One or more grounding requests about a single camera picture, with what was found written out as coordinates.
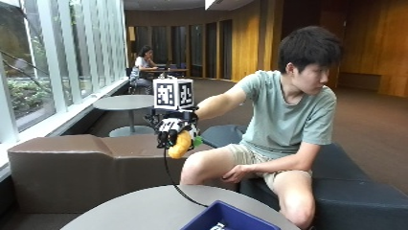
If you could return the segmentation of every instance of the table leg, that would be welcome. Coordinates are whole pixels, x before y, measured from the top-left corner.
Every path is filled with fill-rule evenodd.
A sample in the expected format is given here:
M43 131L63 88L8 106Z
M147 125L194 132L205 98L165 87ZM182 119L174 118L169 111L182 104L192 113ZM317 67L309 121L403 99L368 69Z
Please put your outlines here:
M136 132L136 116L135 116L135 113L133 113L133 110L129 110L129 128L131 128L131 133L135 133Z

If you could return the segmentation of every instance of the light green t-shirt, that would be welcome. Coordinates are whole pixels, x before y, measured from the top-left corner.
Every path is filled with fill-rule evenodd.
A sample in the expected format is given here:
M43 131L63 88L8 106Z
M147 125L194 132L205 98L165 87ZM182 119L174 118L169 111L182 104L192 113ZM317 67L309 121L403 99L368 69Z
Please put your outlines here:
M298 152L301 142L331 143L337 98L329 87L318 95L303 95L298 104L287 104L279 71L258 71L238 86L253 101L254 116L241 144L259 154L278 158Z

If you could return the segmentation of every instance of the sofa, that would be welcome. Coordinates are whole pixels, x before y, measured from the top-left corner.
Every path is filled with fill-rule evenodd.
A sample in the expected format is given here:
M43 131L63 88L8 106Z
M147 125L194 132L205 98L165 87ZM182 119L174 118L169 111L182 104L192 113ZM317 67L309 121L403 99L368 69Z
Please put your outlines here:
M168 159L176 183L185 158ZM24 213L84 213L133 191L172 184L153 134L35 138L8 150L16 201Z
M202 134L214 148L238 143L246 126L213 126ZM408 228L408 195L370 179L339 144L322 147L313 165L318 230ZM262 178L245 179L238 191L279 210L277 195Z

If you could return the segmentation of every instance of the shorts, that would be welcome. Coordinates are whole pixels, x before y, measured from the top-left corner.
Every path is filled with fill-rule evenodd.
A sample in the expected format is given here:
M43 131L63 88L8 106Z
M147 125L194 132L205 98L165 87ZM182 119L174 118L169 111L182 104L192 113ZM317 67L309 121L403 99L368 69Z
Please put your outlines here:
M238 144L229 144L226 148L232 151L236 164L237 165L253 165L253 164L259 164L267 161L274 160L274 158L263 156L262 154L257 153L253 151L250 148L248 148L244 145ZM275 176L279 175L285 171L278 171L278 172L255 172L250 174L246 178L255 178L255 177L262 177L266 181L267 186L273 190L273 182L275 179ZM303 171L305 173L311 176L313 171Z

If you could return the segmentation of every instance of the yellow object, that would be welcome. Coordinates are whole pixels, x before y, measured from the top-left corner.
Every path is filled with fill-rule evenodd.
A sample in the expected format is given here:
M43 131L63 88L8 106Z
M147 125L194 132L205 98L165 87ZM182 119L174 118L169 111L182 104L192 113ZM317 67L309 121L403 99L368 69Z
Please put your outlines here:
M176 145L169 148L170 158L180 159L192 147L192 136L186 130L178 133Z

